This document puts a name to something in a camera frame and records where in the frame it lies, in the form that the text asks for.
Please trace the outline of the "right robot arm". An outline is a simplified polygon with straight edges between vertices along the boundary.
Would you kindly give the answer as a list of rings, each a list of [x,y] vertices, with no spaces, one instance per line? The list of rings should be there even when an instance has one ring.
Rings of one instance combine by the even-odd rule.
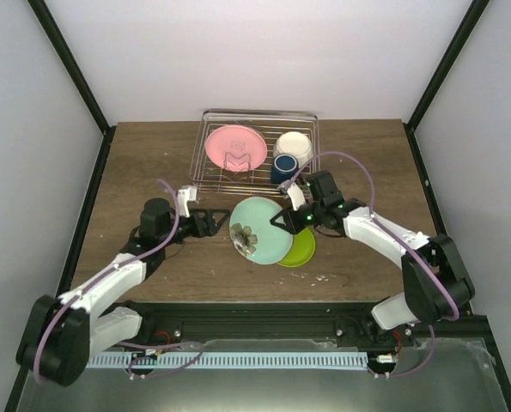
[[[334,178],[318,172],[305,179],[310,193],[293,180],[278,190],[290,205],[274,215],[272,226],[291,234],[324,227],[358,241],[390,260],[402,272],[404,290],[377,303],[362,323],[364,340],[380,346],[403,324],[433,325],[459,319],[475,288],[453,240],[445,234],[413,232],[376,214],[356,198],[346,199]]]

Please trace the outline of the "lime green small plate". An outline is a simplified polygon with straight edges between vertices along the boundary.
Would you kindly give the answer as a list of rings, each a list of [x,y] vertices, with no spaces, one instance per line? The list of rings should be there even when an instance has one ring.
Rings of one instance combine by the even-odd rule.
[[[305,228],[293,238],[288,254],[278,262],[287,268],[300,267],[308,263],[316,250],[316,239],[310,228]]]

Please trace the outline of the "dark blue mug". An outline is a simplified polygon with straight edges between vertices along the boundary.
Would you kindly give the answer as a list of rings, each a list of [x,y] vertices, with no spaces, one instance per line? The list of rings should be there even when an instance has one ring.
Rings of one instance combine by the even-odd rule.
[[[298,160],[291,154],[279,154],[273,158],[271,183],[280,185],[291,179],[299,168]]]

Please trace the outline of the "pink plate with woven pattern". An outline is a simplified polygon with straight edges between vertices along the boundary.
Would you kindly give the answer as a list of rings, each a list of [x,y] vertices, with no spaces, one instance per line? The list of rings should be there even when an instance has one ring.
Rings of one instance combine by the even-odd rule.
[[[207,137],[204,150],[209,160],[223,170],[233,173],[252,171],[267,157],[267,144],[256,130],[230,124],[213,130]]]

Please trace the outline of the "mint green flower plate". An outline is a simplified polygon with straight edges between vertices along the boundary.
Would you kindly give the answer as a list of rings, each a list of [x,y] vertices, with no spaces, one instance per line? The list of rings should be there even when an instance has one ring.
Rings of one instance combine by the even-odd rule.
[[[271,225],[282,207],[265,197],[248,197],[230,216],[229,235],[237,252],[261,265],[277,264],[289,252],[293,235]]]

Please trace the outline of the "white scalloped bowl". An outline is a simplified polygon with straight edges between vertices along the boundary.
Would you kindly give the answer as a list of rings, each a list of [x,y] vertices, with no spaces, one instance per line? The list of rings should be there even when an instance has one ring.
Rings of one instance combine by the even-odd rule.
[[[275,142],[273,156],[287,154],[295,157],[300,166],[313,157],[313,146],[309,137],[298,131],[283,133]]]

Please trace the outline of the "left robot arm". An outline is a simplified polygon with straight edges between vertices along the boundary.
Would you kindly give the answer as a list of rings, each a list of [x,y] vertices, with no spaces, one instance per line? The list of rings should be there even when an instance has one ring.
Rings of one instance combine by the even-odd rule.
[[[109,265],[74,289],[34,302],[16,363],[39,381],[69,386],[106,349],[129,341],[138,347],[149,345],[155,339],[155,324],[119,305],[118,298],[155,273],[168,245],[212,237],[230,214],[228,209],[174,209],[163,198],[148,200],[138,226]]]

